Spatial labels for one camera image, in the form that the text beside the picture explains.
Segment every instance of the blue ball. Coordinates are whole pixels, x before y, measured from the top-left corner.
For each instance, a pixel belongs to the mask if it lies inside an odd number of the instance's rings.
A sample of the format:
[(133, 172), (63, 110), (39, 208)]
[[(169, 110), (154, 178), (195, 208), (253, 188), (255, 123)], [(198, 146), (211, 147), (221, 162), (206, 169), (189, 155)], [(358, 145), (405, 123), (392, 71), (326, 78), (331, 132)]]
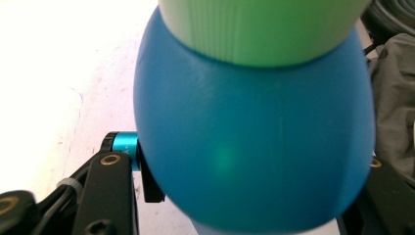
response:
[(370, 169), (374, 111), (355, 31), (310, 63), (261, 70), (186, 48), (156, 9), (138, 55), (134, 109), (164, 193), (215, 229), (314, 228), (346, 210)]

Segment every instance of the white floor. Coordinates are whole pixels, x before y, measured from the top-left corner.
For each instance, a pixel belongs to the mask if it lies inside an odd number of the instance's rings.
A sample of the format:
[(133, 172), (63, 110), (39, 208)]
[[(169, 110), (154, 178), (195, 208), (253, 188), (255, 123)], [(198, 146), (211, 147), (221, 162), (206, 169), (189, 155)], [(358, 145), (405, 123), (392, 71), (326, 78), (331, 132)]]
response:
[[(108, 132), (135, 130), (135, 61), (156, 6), (0, 0), (0, 193), (24, 189), (40, 201)], [(140, 188), (140, 174), (134, 177)], [(168, 199), (145, 204), (137, 197), (142, 234), (198, 234)], [(336, 222), (305, 234), (338, 234)]]

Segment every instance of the green cylinder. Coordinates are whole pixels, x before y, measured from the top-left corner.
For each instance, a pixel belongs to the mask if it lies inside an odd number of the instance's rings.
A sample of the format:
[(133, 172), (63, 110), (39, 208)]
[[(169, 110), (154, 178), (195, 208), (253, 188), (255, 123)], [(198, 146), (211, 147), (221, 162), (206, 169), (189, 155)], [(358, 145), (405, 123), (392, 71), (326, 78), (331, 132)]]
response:
[(219, 61), (283, 67), (340, 45), (370, 0), (160, 0), (186, 46)]

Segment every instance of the black cable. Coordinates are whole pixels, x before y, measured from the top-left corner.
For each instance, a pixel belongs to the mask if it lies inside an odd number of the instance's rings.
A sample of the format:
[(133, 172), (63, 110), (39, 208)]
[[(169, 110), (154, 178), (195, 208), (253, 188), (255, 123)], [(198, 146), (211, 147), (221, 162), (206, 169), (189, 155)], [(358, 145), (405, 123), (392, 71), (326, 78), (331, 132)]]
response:
[[(74, 179), (80, 181), (82, 186), (88, 173), (89, 166), (84, 167), (72, 175)], [(63, 208), (76, 198), (76, 192), (73, 188), (67, 185), (59, 186), (51, 195), (44, 201), (39, 203), (39, 207), (43, 212), (40, 222), (34, 227), (30, 235), (41, 235), (47, 230), (48, 226), (56, 215), (63, 210)]]
[(365, 55), (365, 56), (367, 56), (370, 52), (372, 52), (373, 50), (375, 50), (375, 49), (376, 49), (376, 47), (377, 47), (377, 45), (376, 45), (375, 43), (373, 43), (372, 45), (370, 45), (370, 46), (366, 47), (366, 48), (363, 50), (364, 55)]
[(378, 45), (400, 33), (415, 36), (414, 0), (373, 0), (360, 18)]
[(42, 235), (46, 230), (49, 223), (53, 220), (55, 214), (57, 214), (75, 195), (74, 190), (71, 187), (65, 189), (64, 194), (56, 201), (56, 203), (43, 214), (40, 222), (34, 227), (30, 235)]

